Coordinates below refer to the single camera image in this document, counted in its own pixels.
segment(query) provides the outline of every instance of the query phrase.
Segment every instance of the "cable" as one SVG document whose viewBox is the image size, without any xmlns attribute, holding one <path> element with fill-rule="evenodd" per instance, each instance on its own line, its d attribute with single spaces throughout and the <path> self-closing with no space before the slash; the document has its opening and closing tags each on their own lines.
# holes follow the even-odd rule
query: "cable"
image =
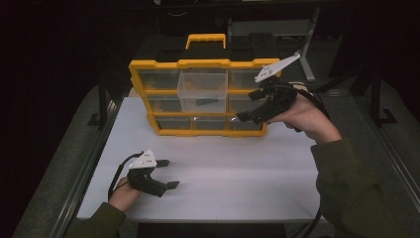
<svg viewBox="0 0 420 238">
<path fill-rule="evenodd" d="M 303 90 L 303 89 L 299 89 L 299 94 L 304 96 L 306 99 L 310 100 L 313 104 L 315 104 L 315 106 L 322 112 L 324 113 L 324 115 L 330 119 L 330 114 L 328 113 L 327 109 L 325 109 L 324 104 L 322 103 L 322 101 L 319 101 L 316 99 L 315 96 L 313 96 L 312 94 L 310 94 L 309 92 Z"/>
<path fill-rule="evenodd" d="M 111 198 L 112 193 L 114 192 L 114 186 L 117 183 L 117 179 L 120 177 L 121 171 L 124 168 L 124 165 L 132 158 L 137 158 L 139 156 L 141 156 L 143 154 L 143 152 L 140 152 L 138 154 L 133 154 L 131 156 L 129 156 L 126 160 L 124 160 L 124 162 L 118 167 L 118 170 L 115 172 L 114 178 L 112 178 L 112 182 L 109 185 L 108 188 L 108 199 Z"/>
<path fill-rule="evenodd" d="M 138 154 L 133 154 L 133 155 L 131 155 L 131 156 L 129 156 L 126 160 L 124 160 L 124 162 L 120 165 L 120 166 L 118 166 L 118 170 L 115 172 L 115 174 L 114 174 L 114 178 L 112 178 L 112 182 L 111 182 L 111 184 L 109 185 L 109 188 L 108 188 L 108 200 L 109 200 L 109 198 L 111 198 L 111 195 L 112 195 L 112 193 L 114 193 L 114 191 L 116 190 L 116 189 L 118 189 L 118 188 L 120 188 L 121 186 L 123 186 L 123 185 L 125 185 L 125 184 L 127 184 L 128 183 L 128 181 L 126 181 L 126 182 L 124 182 L 123 184 L 120 184 L 120 185 L 118 185 L 117 187 L 115 187 L 115 189 L 114 189 L 114 186 L 115 186 L 115 184 L 117 183 L 117 179 L 120 177 L 120 174 L 121 174 L 121 171 L 123 170 L 123 168 L 124 168 L 124 165 L 130 160 L 130 159 L 132 159 L 132 158 L 138 158 L 138 157 L 140 157 L 141 155 L 143 154 L 143 151 L 141 151 L 140 153 L 138 153 Z M 117 231 L 117 234 L 115 234 L 115 236 L 117 237 L 117 238 L 121 238 L 121 235 L 120 235 L 120 232 L 119 231 Z"/>
<path fill-rule="evenodd" d="M 320 218 L 321 218 L 321 210 L 318 209 L 318 211 L 316 212 L 315 218 L 312 220 L 311 225 L 306 230 L 305 234 L 303 234 L 302 238 L 309 237 L 309 235 L 312 233 L 312 231 L 315 229 L 316 225 L 318 224 Z"/>
<path fill-rule="evenodd" d="M 308 226 L 308 224 L 303 224 L 299 229 L 297 229 L 296 232 L 294 232 L 293 235 L 290 235 L 289 238 L 296 238 L 297 235 L 300 234 L 300 232 L 302 232 L 307 226 Z"/>
</svg>

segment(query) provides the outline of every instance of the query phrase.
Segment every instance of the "wire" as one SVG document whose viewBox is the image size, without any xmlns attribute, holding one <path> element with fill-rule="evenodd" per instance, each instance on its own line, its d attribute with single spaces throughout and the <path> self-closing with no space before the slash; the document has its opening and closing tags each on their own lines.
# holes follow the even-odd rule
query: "wire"
<svg viewBox="0 0 420 238">
<path fill-rule="evenodd" d="M 128 181 L 124 182 L 123 184 L 118 185 L 117 187 L 115 187 L 114 191 L 117 190 L 118 188 L 122 187 L 123 185 L 129 183 Z"/>
<path fill-rule="evenodd" d="M 314 97 L 316 97 L 318 99 L 319 103 L 321 103 L 322 106 L 325 108 L 325 104 L 324 104 L 324 101 L 322 100 L 322 97 L 317 92 L 311 92 L 311 93 Z"/>
<path fill-rule="evenodd" d="M 138 158 L 143 154 L 143 152 L 140 152 L 138 154 L 133 154 L 131 156 L 129 156 L 126 160 L 124 160 L 124 162 L 118 167 L 118 170 L 115 172 L 114 178 L 112 178 L 112 182 L 109 185 L 108 188 L 108 199 L 111 197 L 112 193 L 114 192 L 114 186 L 117 183 L 117 179 L 120 177 L 121 171 L 124 168 L 124 165 L 132 158 Z"/>
<path fill-rule="evenodd" d="M 318 209 L 315 218 L 312 220 L 311 225 L 306 230 L 305 234 L 303 234 L 302 238 L 307 238 L 312 233 L 312 231 L 315 229 L 316 225 L 318 224 L 319 219 L 321 218 L 321 210 Z"/>
<path fill-rule="evenodd" d="M 322 113 L 324 113 L 324 115 L 330 119 L 330 114 L 328 113 L 327 109 L 325 108 L 324 104 L 322 103 L 322 101 L 319 101 L 316 99 L 315 96 L 311 95 L 309 92 L 300 89 L 299 90 L 300 95 L 304 96 L 305 98 L 307 98 L 308 100 L 310 100 Z"/>
<path fill-rule="evenodd" d="M 306 227 L 308 227 L 308 224 L 306 224 L 306 223 L 301 225 L 301 227 L 299 227 L 299 229 L 297 229 L 297 231 L 295 231 L 293 235 L 290 235 L 289 238 L 296 238 L 297 235 L 299 235 L 300 232 L 302 232 Z"/>
</svg>

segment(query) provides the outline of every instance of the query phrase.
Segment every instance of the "white table surface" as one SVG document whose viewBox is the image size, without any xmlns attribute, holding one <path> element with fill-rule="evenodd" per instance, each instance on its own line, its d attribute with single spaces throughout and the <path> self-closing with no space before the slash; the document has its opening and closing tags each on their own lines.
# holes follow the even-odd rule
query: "white table surface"
<svg viewBox="0 0 420 238">
<path fill-rule="evenodd" d="M 286 222 L 310 220 L 319 207 L 314 142 L 282 123 L 264 137 L 158 136 L 146 119 L 140 97 L 127 97 L 83 198 L 77 217 L 90 217 L 102 201 L 118 166 L 129 156 L 153 149 L 170 160 L 152 178 L 179 180 L 163 197 L 143 194 L 127 212 L 138 222 Z M 128 173 L 126 163 L 121 177 Z"/>
</svg>

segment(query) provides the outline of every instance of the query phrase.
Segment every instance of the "black stand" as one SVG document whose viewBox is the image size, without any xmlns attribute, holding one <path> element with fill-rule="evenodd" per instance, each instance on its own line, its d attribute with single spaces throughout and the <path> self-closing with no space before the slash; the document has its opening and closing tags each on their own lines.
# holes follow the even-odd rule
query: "black stand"
<svg viewBox="0 0 420 238">
<path fill-rule="evenodd" d="M 380 118 L 380 82 L 381 77 L 376 67 L 372 67 L 366 63 L 362 63 L 355 67 L 353 70 L 350 70 L 344 73 L 341 76 L 338 76 L 328 82 L 327 84 L 315 89 L 315 92 L 326 92 L 334 86 L 348 80 L 350 77 L 356 75 L 356 80 L 352 85 L 350 91 L 354 96 L 363 96 L 371 85 L 371 94 L 370 94 L 370 109 L 369 114 L 374 123 L 381 127 L 385 123 L 396 123 L 395 117 L 388 109 L 383 109 L 383 113 L 386 118 Z"/>
<path fill-rule="evenodd" d="M 107 91 L 105 88 L 105 82 L 103 73 L 101 72 L 99 76 L 98 82 L 98 94 L 99 94 L 99 120 L 98 120 L 98 113 L 92 114 L 90 117 L 89 122 L 87 123 L 88 126 L 98 126 L 98 130 L 102 130 L 104 127 L 108 116 L 107 116 Z"/>
</svg>

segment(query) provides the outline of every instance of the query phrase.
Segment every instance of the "sleeve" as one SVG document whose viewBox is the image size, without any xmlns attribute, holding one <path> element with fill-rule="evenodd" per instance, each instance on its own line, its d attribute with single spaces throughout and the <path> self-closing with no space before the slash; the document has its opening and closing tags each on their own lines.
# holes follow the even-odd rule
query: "sleeve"
<svg viewBox="0 0 420 238">
<path fill-rule="evenodd" d="M 335 237 L 405 237 L 388 213 L 377 174 L 359 161 L 349 140 L 311 148 L 321 213 Z"/>
<path fill-rule="evenodd" d="M 114 238 L 125 218 L 124 212 L 103 202 L 89 219 L 70 229 L 64 238 Z"/>
</svg>

